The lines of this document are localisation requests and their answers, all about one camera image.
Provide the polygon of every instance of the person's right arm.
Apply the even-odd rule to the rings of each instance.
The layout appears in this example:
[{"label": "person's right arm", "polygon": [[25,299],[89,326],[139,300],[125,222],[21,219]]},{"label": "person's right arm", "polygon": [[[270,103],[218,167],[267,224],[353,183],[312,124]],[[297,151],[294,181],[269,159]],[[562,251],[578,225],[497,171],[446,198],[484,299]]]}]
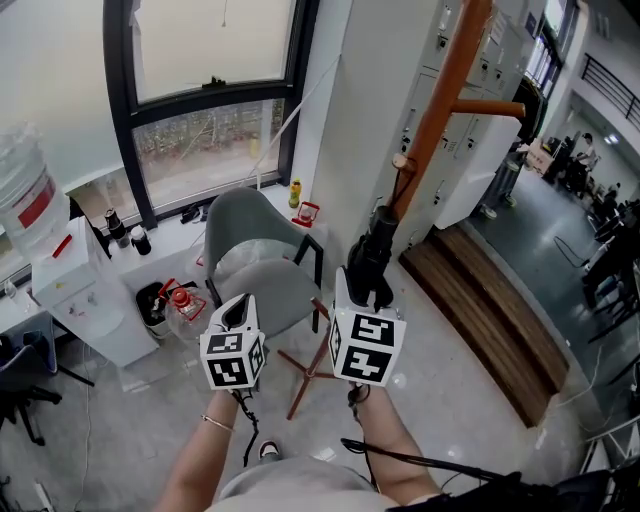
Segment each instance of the person's right arm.
[{"label": "person's right arm", "polygon": [[[422,456],[384,388],[371,386],[369,397],[357,407],[367,444],[390,452]],[[441,492],[424,467],[371,452],[369,462],[380,492],[400,505]]]}]

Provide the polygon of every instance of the chair seat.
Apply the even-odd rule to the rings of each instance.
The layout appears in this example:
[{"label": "chair seat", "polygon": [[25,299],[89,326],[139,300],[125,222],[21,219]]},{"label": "chair seat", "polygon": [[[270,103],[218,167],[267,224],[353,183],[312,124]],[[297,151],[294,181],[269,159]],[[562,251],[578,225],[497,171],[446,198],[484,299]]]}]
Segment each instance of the chair seat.
[{"label": "chair seat", "polygon": [[260,331],[271,338],[310,315],[320,290],[298,265],[285,259],[253,263],[216,284],[223,302],[250,293],[256,299]]}]

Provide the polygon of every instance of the tiled floor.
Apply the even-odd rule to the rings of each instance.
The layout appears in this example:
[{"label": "tiled floor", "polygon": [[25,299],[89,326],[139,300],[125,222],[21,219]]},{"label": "tiled floor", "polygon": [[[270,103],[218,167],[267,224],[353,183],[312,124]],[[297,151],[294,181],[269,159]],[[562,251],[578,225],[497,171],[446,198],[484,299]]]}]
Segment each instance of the tiled floor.
[{"label": "tiled floor", "polygon": [[613,386],[606,384],[638,354],[638,321],[631,319],[606,338],[588,344],[611,320],[587,308],[581,281],[584,270],[573,268],[554,242],[559,236],[584,258],[596,251],[600,244],[593,238],[583,205],[562,187],[551,186],[526,170],[520,173],[511,195],[517,200],[515,208],[503,204],[496,208],[497,219],[476,216],[471,224],[533,293],[589,378],[602,347],[595,395],[605,416],[614,412],[610,426],[627,419],[631,376]]},{"label": "tiled floor", "polygon": [[[425,456],[493,471],[522,470],[529,482],[552,483],[575,474],[584,446],[574,405],[581,408],[590,397],[566,407],[556,404],[584,389],[586,380],[577,365],[563,393],[552,400],[542,425],[527,430],[470,349],[404,270],[392,263],[387,277],[404,295],[408,322],[389,392]],[[310,361],[319,341],[304,321],[269,345],[286,347],[300,360]],[[84,372],[81,342],[61,352],[66,365]],[[157,499],[211,396],[199,363],[193,363],[195,354],[193,348],[167,340],[159,351],[124,372],[95,353],[87,355],[86,366],[96,387],[89,396],[89,471],[79,509],[138,511],[149,509]],[[299,375],[273,351],[261,379],[262,391],[251,404],[260,420],[258,442],[274,437],[285,455],[323,454],[333,457],[333,463],[366,474],[364,459],[339,442],[341,437],[361,435],[346,406],[346,383],[312,384],[297,416],[288,422],[285,414]],[[12,476],[6,491],[24,509],[41,507],[33,491],[37,480],[58,510],[69,511],[80,496],[85,467],[87,388],[64,375],[48,387],[63,395],[62,402],[30,408],[47,445],[31,444],[20,424],[5,422],[0,431],[0,477]],[[236,428],[224,481],[242,469],[251,433],[250,423],[240,415]],[[435,472],[439,483],[448,476]],[[446,490],[455,493],[475,485],[475,480],[459,477]]]}]

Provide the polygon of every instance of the black railing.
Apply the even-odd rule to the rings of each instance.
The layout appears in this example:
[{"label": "black railing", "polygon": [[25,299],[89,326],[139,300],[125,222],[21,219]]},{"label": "black railing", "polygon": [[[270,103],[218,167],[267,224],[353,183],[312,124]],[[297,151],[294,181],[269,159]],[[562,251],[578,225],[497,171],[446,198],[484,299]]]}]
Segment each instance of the black railing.
[{"label": "black railing", "polygon": [[607,98],[629,122],[640,130],[640,100],[611,71],[585,54],[582,79]]}]

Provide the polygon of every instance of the wooden step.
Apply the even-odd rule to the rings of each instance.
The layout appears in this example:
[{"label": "wooden step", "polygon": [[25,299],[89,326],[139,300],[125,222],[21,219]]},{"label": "wooden step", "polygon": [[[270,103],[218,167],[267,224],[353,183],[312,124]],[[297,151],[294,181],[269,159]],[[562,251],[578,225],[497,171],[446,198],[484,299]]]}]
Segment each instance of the wooden step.
[{"label": "wooden step", "polygon": [[505,275],[458,226],[436,231],[431,243],[493,309],[513,343],[526,354],[546,389],[562,389],[568,364],[551,335]]},{"label": "wooden step", "polygon": [[552,393],[485,298],[429,241],[405,251],[400,262],[464,338],[525,426],[537,425]]}]

